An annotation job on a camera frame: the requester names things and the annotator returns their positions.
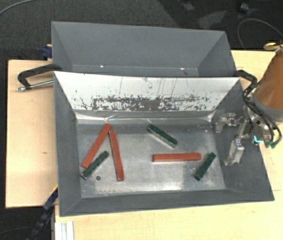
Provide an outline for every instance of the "green block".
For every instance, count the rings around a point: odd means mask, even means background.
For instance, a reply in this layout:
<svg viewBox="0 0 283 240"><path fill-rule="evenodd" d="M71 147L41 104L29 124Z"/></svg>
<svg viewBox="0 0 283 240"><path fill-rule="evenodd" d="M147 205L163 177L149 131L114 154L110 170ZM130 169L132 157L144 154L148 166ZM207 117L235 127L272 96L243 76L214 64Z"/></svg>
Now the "green block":
<svg viewBox="0 0 283 240"><path fill-rule="evenodd" d="M208 168L211 166L212 162L214 161L216 155L214 153L210 153L205 162L203 162L203 164L201 165L201 167L197 170L196 174L195 174L195 179L200 181L202 179L202 177L204 176L204 174L206 173L206 171L208 170Z"/></svg>
<svg viewBox="0 0 283 240"><path fill-rule="evenodd" d="M168 135L166 132L162 131L158 127L153 124L150 124L147 128L151 134L159 138L161 141L165 142L166 144L170 145L171 147L175 147L177 145L177 140L172 136Z"/></svg>
<svg viewBox="0 0 283 240"><path fill-rule="evenodd" d="M95 161L93 161L87 169L85 169L82 174L80 175L84 180L87 180L90 175L106 160L106 158L109 157L109 153L107 151L104 151L101 153Z"/></svg>

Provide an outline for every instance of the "black handle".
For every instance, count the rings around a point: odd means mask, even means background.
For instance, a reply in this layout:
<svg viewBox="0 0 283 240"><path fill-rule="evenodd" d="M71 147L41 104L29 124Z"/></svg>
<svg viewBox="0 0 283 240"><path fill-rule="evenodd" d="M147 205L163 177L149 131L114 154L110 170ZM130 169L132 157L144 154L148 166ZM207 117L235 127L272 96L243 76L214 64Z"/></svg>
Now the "black handle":
<svg viewBox="0 0 283 240"><path fill-rule="evenodd" d="M36 68L32 68L23 72L20 72L17 79L18 81L25 86L26 90L31 89L30 83L26 80L26 78L30 78L33 76L37 76L46 72L50 71L62 71L62 68L58 66L57 64L49 64L45 66L40 66Z"/></svg>
<svg viewBox="0 0 283 240"><path fill-rule="evenodd" d="M241 77L241 78L244 78L248 81L250 81L253 85L257 84L258 80L257 80L257 77L250 74L250 73L247 73L246 71L244 70L238 70L237 72L235 72L235 74L233 74L234 77Z"/></svg>

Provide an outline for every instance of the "red block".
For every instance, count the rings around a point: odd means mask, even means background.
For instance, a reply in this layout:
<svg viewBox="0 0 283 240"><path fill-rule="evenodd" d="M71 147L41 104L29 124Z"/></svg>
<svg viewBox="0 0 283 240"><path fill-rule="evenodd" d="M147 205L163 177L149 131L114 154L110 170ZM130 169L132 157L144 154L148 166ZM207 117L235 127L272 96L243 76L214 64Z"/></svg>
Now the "red block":
<svg viewBox="0 0 283 240"><path fill-rule="evenodd" d="M110 145L113 155L113 161L115 164L117 181L121 182L125 179L125 176L124 176L124 169L123 169L120 149L117 141L117 135L114 130L109 131L109 138L110 138Z"/></svg>
<svg viewBox="0 0 283 240"><path fill-rule="evenodd" d="M201 153L169 153L153 154L153 162L198 161L202 159Z"/></svg>
<svg viewBox="0 0 283 240"><path fill-rule="evenodd" d="M94 156L96 155L97 151L100 149L104 139L106 138L108 132L111 129L111 125L109 123L106 123L103 128L101 129L100 134L98 135L96 141L92 145L91 149L89 150L88 154L86 155L85 159L81 163L81 167L87 169L88 166L90 166L91 162L94 159Z"/></svg>

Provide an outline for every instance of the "metal sheet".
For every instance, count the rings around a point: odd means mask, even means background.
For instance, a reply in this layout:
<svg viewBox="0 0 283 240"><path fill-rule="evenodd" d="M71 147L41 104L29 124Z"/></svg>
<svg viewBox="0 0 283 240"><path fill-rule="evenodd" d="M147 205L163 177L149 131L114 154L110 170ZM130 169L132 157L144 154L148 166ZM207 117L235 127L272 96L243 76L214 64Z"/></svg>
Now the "metal sheet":
<svg viewBox="0 0 283 240"><path fill-rule="evenodd" d="M236 77L164 78L55 72L73 110L114 112L213 111Z"/></svg>

